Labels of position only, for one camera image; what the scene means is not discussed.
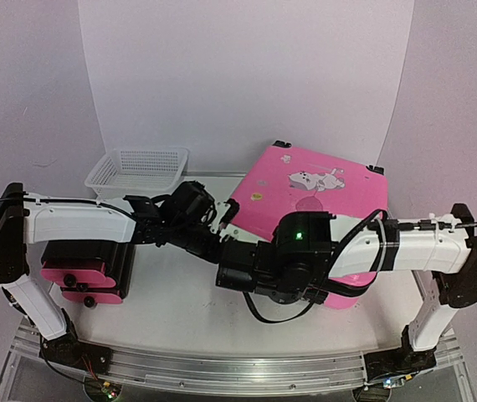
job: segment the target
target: pink box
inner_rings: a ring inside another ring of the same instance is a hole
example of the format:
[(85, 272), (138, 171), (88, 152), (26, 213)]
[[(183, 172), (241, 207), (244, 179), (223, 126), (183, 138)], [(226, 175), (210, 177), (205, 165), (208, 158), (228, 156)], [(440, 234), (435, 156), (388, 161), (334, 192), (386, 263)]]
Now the pink box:
[[(276, 142), (255, 163), (232, 198), (240, 204), (233, 224), (267, 240), (281, 218), (294, 211), (328, 211), (365, 218), (387, 209), (387, 179), (372, 167)], [(375, 273), (340, 282), (365, 286)], [(357, 297), (330, 294), (325, 305), (348, 308)]]

